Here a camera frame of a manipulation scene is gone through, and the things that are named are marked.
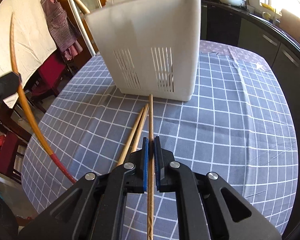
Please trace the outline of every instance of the floor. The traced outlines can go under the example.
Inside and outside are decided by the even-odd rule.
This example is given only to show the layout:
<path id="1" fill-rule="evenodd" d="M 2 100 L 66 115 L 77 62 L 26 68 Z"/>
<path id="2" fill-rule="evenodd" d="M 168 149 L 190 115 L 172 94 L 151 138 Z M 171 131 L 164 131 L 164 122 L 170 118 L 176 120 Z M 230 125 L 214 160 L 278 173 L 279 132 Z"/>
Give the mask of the floor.
<path id="1" fill-rule="evenodd" d="M 58 86 L 58 90 L 61 91 L 68 82 L 69 82 L 69 78 L 64 78 L 61 81 L 60 85 Z M 42 100 L 43 102 L 42 106 L 47 110 L 49 106 L 52 104 L 54 99 L 55 99 L 54 96 L 50 96 Z M 31 106 L 31 110 L 34 114 L 36 121 L 39 123 L 39 121 L 43 117 L 43 113 L 37 108 L 33 108 L 32 106 Z M 21 116 L 21 118 L 15 112 L 13 112 L 11 118 L 15 122 L 17 122 L 21 127 L 23 127 L 25 130 L 27 130 L 29 133 L 32 134 L 33 133 L 32 129 L 22 109 L 16 106 L 16 111 Z M 20 153 L 24 153 L 25 150 L 26 149 L 24 147 L 18 148 L 18 152 Z M 15 161 L 15 169 L 21 171 L 21 166 L 22 166 L 22 159 L 17 156 Z M 37 211 L 34 209 L 32 204 L 28 200 L 25 192 L 23 191 L 22 186 L 2 174 L 0 174 L 0 192 L 4 201 L 16 216 L 20 216 L 23 218 L 27 218 L 27 217 L 35 218 L 38 215 Z"/>

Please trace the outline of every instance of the round table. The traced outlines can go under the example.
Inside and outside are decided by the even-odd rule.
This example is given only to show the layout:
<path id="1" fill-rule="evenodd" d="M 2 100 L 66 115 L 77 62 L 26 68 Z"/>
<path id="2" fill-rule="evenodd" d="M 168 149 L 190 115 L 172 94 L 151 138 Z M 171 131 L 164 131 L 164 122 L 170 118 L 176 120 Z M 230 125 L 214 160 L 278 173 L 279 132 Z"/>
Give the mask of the round table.
<path id="1" fill-rule="evenodd" d="M 122 94 L 96 55 L 60 92 L 39 127 L 76 179 L 90 171 L 106 174 L 147 101 Z M 141 138 L 147 132 L 148 121 Z M 154 134 L 193 171 L 221 175 L 283 233 L 297 188 L 298 152 L 290 111 L 271 70 L 232 54 L 200 52 L 191 100 L 154 98 Z M 39 213 L 71 186 L 35 136 L 25 152 L 22 185 Z M 146 201 L 146 194 L 128 195 L 124 239 L 146 239 Z M 174 193 L 156 192 L 154 204 L 154 235 L 178 239 Z"/>

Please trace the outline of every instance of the white plastic basket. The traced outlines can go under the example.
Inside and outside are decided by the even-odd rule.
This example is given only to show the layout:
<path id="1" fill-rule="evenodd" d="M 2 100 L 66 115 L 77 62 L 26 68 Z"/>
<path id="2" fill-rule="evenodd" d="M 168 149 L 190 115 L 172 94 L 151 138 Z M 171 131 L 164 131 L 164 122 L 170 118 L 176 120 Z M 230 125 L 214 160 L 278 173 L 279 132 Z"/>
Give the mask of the white plastic basket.
<path id="1" fill-rule="evenodd" d="M 97 9 L 86 22 L 122 93 L 191 99 L 201 0 L 131 0 Z"/>

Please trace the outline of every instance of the basket slot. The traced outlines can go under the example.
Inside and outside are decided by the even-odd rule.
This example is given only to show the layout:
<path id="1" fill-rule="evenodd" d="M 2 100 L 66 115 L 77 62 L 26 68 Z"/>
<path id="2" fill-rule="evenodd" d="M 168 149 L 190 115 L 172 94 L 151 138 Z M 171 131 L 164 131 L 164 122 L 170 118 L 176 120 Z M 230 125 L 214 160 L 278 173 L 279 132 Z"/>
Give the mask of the basket slot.
<path id="1" fill-rule="evenodd" d="M 113 52 L 127 87 L 141 89 L 129 49 L 117 49 Z"/>
<path id="2" fill-rule="evenodd" d="M 159 91 L 174 92 L 171 48 L 151 48 Z"/>

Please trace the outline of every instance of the metal handle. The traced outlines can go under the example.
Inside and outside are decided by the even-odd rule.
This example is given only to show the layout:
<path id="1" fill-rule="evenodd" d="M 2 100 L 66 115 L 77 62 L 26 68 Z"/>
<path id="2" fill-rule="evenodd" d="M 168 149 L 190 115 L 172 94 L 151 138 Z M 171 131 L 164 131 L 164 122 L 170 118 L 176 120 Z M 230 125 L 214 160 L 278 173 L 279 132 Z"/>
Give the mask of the metal handle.
<path id="1" fill-rule="evenodd" d="M 273 44 L 274 46 L 277 46 L 278 44 L 276 42 L 274 42 L 273 40 L 271 40 L 268 36 L 266 35 L 262 35 L 262 37 L 264 37 L 267 41 L 269 41 L 271 44 Z"/>
<path id="2" fill-rule="evenodd" d="M 287 56 L 288 59 L 291 60 L 291 62 L 296 65 L 297 67 L 299 67 L 298 62 L 296 62 L 284 49 L 282 50 L 283 54 Z"/>

